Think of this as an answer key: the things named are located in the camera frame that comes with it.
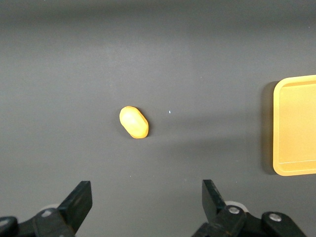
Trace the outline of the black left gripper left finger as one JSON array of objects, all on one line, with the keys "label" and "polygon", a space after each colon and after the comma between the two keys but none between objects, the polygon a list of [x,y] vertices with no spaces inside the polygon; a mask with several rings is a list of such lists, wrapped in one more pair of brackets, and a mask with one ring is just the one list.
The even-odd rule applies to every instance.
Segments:
[{"label": "black left gripper left finger", "polygon": [[18,223],[14,216],[0,218],[2,237],[74,237],[92,208],[91,182],[81,181],[57,207],[41,210]]}]

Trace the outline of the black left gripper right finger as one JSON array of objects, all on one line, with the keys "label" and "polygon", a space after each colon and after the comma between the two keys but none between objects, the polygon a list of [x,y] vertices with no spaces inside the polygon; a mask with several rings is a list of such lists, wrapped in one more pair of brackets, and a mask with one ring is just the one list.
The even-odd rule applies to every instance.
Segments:
[{"label": "black left gripper right finger", "polygon": [[305,237],[286,214],[268,211],[254,217],[244,205],[225,202],[212,180],[202,181],[202,207],[207,222],[194,237]]}]

